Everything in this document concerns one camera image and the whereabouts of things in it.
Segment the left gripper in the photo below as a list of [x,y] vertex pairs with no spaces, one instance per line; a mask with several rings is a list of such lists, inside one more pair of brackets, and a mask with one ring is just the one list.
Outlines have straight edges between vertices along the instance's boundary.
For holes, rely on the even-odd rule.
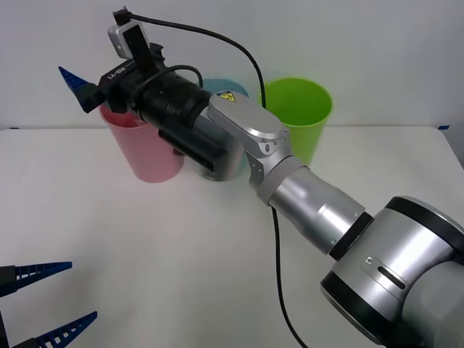
[[[23,266],[1,266],[1,297],[15,293],[33,283],[69,270],[71,262],[50,262]],[[82,318],[55,328],[35,338],[30,338],[14,346],[14,348],[65,348],[82,334],[97,319],[97,311]],[[7,333],[3,317],[0,314],[0,343],[7,342]]]

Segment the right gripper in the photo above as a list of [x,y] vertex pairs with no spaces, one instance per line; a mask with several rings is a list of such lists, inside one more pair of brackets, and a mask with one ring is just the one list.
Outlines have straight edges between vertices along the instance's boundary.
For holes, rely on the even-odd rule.
[[98,85],[89,83],[63,67],[59,67],[59,72],[85,113],[100,105],[112,112],[132,112],[133,95],[144,79],[133,59],[125,60],[103,74]]

